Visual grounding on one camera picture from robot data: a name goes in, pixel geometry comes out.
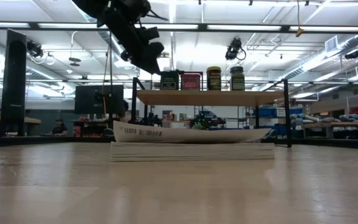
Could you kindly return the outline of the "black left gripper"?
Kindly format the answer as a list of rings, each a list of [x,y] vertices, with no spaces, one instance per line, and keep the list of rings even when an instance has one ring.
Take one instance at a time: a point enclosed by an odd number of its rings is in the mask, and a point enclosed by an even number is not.
[[[151,5],[146,0],[107,1],[98,25],[106,25],[124,50],[121,58],[150,74],[159,74],[157,57],[163,52],[160,42],[150,42],[159,37],[156,27],[146,28],[135,25],[142,17],[148,16]]]

